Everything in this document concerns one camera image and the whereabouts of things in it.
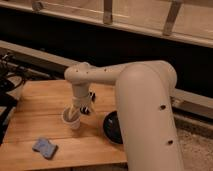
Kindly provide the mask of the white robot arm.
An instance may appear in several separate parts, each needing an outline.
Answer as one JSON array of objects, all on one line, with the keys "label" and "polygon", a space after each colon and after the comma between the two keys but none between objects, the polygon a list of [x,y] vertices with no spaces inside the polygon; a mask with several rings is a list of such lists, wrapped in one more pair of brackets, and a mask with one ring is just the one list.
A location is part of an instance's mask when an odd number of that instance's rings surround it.
[{"label": "white robot arm", "polygon": [[89,85],[115,87],[115,102],[129,171],[184,171],[170,95],[177,74],[166,61],[93,68],[83,62],[65,70],[73,106],[90,104]]}]

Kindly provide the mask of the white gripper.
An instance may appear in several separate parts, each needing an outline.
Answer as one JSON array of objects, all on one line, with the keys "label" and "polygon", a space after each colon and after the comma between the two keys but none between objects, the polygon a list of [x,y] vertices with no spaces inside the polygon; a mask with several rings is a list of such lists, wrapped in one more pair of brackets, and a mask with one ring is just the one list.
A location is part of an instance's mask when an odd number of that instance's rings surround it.
[{"label": "white gripper", "polygon": [[80,111],[80,108],[86,105],[91,105],[91,100],[89,95],[85,97],[74,97],[72,99],[72,105],[70,107],[78,108]]}]

